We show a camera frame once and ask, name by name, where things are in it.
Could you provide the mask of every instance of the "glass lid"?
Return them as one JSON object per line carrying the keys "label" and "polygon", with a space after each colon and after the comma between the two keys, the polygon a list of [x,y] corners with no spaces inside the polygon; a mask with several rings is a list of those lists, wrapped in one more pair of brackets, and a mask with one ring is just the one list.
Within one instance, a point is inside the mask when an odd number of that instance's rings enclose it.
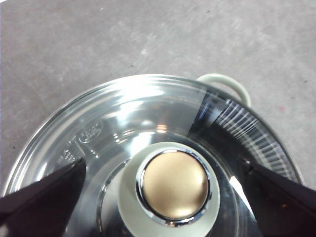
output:
{"label": "glass lid", "polygon": [[[151,154],[146,164],[137,158],[144,151],[146,157]],[[156,198],[159,194],[151,189],[152,183],[168,183],[162,181],[168,175],[177,182],[172,178],[173,172],[179,170],[180,174],[186,168],[177,164],[176,159],[174,169],[164,169],[163,164],[152,168],[152,159],[168,151],[189,154],[186,160],[196,170],[196,175],[177,185],[190,187],[202,195],[195,206],[188,204],[189,212],[177,209],[178,212],[171,213],[159,205]],[[123,207],[126,202],[119,197],[124,192],[120,191],[122,179],[128,177],[125,170],[137,159],[144,172],[135,171],[135,175],[142,181],[138,184],[133,178],[131,182],[135,184],[135,195],[144,200],[140,213],[150,219],[149,223],[161,225],[166,231],[185,230],[188,226],[191,236],[196,236],[193,226],[207,218],[211,226],[204,236],[261,236],[236,179],[239,158],[254,160],[301,183],[296,167],[279,141],[248,107],[209,85],[166,75],[117,79],[85,92],[62,107],[39,128],[21,153],[10,174],[6,194],[80,158],[86,161],[86,178],[65,237],[142,237],[138,234],[140,227],[131,227]],[[203,189],[190,186],[193,179],[203,179]],[[181,194],[188,195],[185,192],[185,188],[181,189]],[[218,204],[214,204],[213,214],[208,214],[207,202],[215,199]],[[165,215],[157,210],[169,215],[164,222],[168,224],[160,223]],[[187,213],[194,218],[187,218]]]}

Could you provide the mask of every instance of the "lid knob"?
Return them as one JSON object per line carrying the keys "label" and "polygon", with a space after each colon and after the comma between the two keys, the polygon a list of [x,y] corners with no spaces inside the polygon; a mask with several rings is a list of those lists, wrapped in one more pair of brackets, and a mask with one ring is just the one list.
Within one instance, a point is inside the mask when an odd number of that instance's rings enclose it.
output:
{"label": "lid knob", "polygon": [[162,153],[147,165],[143,195],[160,216],[182,220],[193,216],[204,205],[208,179],[201,163],[185,152]]}

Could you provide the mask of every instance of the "white handle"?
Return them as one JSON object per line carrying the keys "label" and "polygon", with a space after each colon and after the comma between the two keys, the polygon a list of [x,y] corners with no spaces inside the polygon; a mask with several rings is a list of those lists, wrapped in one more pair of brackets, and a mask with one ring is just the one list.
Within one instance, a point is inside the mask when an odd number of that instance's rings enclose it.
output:
{"label": "white handle", "polygon": [[216,73],[211,73],[211,74],[206,74],[197,79],[198,81],[201,81],[206,84],[211,84],[212,82],[218,82],[223,85],[226,85],[233,89],[241,98],[241,101],[247,105],[248,107],[251,106],[251,99],[249,96],[248,91],[243,87],[242,84],[240,84],[238,81],[236,81],[233,78],[230,78],[226,75],[222,74],[216,74]]}

